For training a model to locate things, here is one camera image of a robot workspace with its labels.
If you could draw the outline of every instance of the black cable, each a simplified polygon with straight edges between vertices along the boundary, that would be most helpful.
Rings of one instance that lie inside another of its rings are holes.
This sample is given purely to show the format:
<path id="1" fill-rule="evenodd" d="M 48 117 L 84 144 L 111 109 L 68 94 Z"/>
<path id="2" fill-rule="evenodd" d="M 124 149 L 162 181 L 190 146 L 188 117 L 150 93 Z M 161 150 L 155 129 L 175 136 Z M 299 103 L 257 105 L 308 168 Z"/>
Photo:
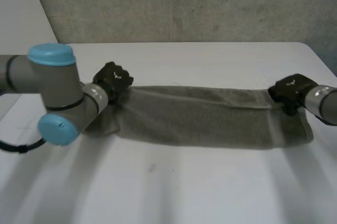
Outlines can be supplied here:
<path id="1" fill-rule="evenodd" d="M 30 150 L 36 149 L 40 147 L 41 145 L 45 144 L 46 141 L 41 138 L 39 141 L 29 144 L 29 145 L 11 145 L 7 144 L 3 141 L 0 141 L 0 149 L 7 151 L 7 152 L 18 152 L 20 154 L 27 153 Z"/>

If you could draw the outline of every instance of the cloth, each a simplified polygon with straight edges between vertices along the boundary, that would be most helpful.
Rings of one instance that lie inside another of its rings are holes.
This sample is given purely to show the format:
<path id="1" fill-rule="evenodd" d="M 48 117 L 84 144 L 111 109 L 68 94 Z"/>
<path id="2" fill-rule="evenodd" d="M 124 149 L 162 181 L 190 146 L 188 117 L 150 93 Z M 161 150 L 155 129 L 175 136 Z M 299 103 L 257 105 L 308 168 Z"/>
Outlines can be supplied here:
<path id="1" fill-rule="evenodd" d="M 131 87 L 88 126 L 155 144 L 271 149 L 313 139 L 303 108 L 286 115 L 267 90 L 184 86 Z"/>

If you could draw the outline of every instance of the white wall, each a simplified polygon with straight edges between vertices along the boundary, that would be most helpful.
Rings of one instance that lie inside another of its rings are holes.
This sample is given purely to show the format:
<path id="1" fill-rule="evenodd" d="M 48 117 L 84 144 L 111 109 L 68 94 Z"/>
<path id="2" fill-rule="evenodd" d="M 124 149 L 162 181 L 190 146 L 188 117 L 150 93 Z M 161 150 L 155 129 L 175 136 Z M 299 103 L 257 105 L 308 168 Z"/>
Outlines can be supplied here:
<path id="1" fill-rule="evenodd" d="M 0 0 L 0 55 L 57 42 L 39 0 Z"/>

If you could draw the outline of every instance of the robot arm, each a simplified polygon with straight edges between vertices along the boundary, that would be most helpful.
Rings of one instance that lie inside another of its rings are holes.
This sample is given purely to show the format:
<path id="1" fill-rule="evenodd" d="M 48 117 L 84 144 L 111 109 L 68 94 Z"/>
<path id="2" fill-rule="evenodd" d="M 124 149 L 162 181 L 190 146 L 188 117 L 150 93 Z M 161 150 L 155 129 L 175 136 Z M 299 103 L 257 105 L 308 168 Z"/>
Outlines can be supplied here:
<path id="1" fill-rule="evenodd" d="M 295 74 L 276 82 L 268 91 L 275 102 L 284 104 L 286 114 L 294 115 L 299 107 L 305 107 L 323 123 L 337 126 L 337 88 Z"/>
<path id="2" fill-rule="evenodd" d="M 55 145 L 73 142 L 132 82 L 127 71 L 110 62 L 82 86 L 73 51 L 63 44 L 33 46 L 27 56 L 0 57 L 0 89 L 41 94 L 47 114 L 37 127 Z"/>

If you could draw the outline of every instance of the gray robot arm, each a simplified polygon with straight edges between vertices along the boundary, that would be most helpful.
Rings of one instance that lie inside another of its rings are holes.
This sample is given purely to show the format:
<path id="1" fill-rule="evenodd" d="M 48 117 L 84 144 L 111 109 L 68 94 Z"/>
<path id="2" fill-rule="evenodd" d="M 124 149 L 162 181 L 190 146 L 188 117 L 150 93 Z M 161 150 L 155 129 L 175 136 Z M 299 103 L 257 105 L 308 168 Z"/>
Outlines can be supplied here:
<path id="1" fill-rule="evenodd" d="M 318 85 L 313 80 L 295 74 L 269 88 L 269 94 L 275 102 L 283 103 L 283 110 L 293 115 L 299 107 L 305 107 L 321 122 L 337 125 L 337 88 Z"/>
<path id="2" fill-rule="evenodd" d="M 27 56 L 0 57 L 0 89 L 41 94 L 47 114 L 37 127 L 55 145 L 73 142 L 132 81 L 110 62 L 82 86 L 73 51 L 63 44 L 33 46 Z"/>

